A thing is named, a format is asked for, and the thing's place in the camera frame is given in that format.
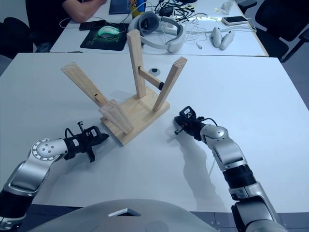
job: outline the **black shirt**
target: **black shirt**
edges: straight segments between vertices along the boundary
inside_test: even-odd
[[[51,42],[54,44],[63,28],[59,23],[69,15],[62,7],[66,0],[26,0],[31,36],[36,45]],[[61,25],[65,27],[70,20],[67,19]]]

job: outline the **white vr controller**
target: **white vr controller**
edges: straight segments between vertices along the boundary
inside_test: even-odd
[[[214,27],[211,33],[213,45],[220,48],[221,50],[226,50],[229,44],[233,41],[234,35],[235,32],[230,31],[228,34],[222,37],[219,28]]]

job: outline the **person's arm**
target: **person's arm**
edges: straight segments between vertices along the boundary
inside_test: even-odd
[[[62,3],[63,9],[78,23],[85,22],[106,0],[91,0],[80,3],[78,0],[66,0]]]

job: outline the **laptop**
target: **laptop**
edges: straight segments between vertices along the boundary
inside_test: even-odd
[[[111,0],[110,15],[130,13],[130,0]]]

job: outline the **gray floor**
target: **gray floor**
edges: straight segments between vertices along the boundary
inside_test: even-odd
[[[33,204],[18,232],[25,232],[59,216],[70,213],[77,207],[50,206]],[[237,232],[231,213],[192,212],[204,222],[220,232]],[[290,232],[309,232],[309,213],[279,214],[280,223]]]
[[[258,7],[262,4],[264,0],[257,0],[258,5],[250,8],[245,16],[247,18],[252,18],[254,20],[256,11]],[[260,26],[255,22],[255,26],[263,29],[264,27]],[[295,41],[287,42],[290,50],[298,43],[299,39]],[[290,76],[294,86],[296,87],[299,95],[302,97],[305,105],[309,109],[309,43],[305,43],[287,62],[283,63],[283,67]]]

